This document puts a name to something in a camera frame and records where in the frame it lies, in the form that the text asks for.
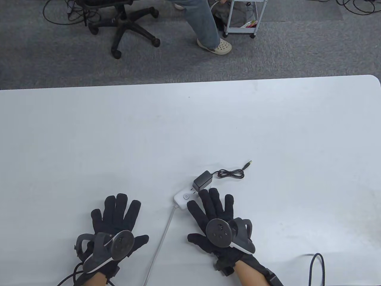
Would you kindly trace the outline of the person's left hand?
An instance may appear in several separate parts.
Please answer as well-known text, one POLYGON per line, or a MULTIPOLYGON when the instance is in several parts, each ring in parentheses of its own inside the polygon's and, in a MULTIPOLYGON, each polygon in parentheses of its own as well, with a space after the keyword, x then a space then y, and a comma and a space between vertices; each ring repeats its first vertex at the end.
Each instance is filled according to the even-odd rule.
MULTIPOLYGON (((117 233, 128 230, 132 231, 140 208, 141 202, 132 200, 127 208, 128 196, 119 193, 117 196, 108 196, 104 201, 104 211, 94 209, 91 212, 94 234, 99 232, 116 235, 117 233)), ((122 261, 111 261, 99 270, 84 275, 84 286, 105 286, 109 280, 115 276, 118 270, 118 264, 122 261)))

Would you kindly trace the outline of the person's right hand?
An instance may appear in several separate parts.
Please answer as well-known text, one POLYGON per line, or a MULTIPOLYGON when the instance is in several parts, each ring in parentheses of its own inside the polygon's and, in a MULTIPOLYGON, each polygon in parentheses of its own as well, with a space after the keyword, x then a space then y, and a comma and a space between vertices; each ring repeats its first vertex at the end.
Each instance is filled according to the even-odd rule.
MULTIPOLYGON (((234 197, 232 195, 227 194, 225 196, 224 207, 216 188, 199 191, 199 197, 202 201, 204 211, 201 210, 194 200, 187 203, 187 208, 204 234, 206 234, 208 222, 212 219, 219 218, 228 222, 234 218, 234 197)), ((245 254, 238 249, 230 247, 219 248, 212 244, 205 235, 198 233, 188 234, 187 239, 190 243, 200 247, 204 252, 214 254, 218 260, 223 261, 222 269, 229 275, 233 273, 233 266, 236 266, 239 260, 260 273, 263 272, 260 270, 259 262, 253 256, 245 254)))

